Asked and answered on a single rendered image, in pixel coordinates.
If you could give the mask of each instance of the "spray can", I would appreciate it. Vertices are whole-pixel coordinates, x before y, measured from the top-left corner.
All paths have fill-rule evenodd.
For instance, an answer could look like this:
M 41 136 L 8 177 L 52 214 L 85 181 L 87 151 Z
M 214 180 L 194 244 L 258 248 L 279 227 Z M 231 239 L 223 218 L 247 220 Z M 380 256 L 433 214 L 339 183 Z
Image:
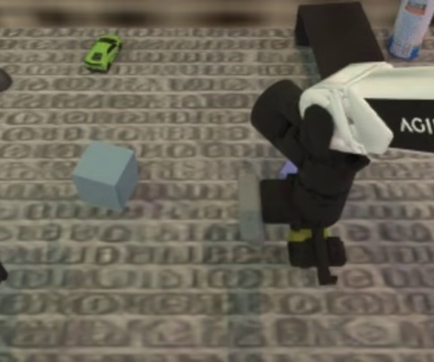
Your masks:
M 413 60 L 434 14 L 434 0 L 402 0 L 387 49 L 393 57 Z

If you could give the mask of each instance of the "toy car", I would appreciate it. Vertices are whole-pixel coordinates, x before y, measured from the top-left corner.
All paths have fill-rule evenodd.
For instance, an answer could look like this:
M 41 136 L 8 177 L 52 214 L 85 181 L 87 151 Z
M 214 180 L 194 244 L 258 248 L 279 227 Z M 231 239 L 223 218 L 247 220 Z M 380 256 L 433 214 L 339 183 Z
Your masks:
M 120 53 L 122 41 L 117 35 L 98 38 L 84 58 L 84 66 L 91 72 L 106 73 Z

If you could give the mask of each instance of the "stone pavement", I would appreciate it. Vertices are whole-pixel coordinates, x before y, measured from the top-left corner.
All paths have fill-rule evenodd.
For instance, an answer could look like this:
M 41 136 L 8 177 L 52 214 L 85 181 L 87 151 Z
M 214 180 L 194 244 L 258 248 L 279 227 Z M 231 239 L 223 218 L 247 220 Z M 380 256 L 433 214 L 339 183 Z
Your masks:
M 434 362 L 434 157 L 359 175 L 335 231 L 336 288 L 287 266 L 286 228 L 238 241 L 238 170 L 282 157 L 249 126 L 269 84 L 316 81 L 278 29 L 125 29 L 110 75 L 95 29 L 0 29 L 0 362 Z M 379 31 L 381 44 L 386 31 Z M 434 63 L 434 31 L 422 63 Z M 133 147 L 121 215 L 78 200 L 88 140 Z

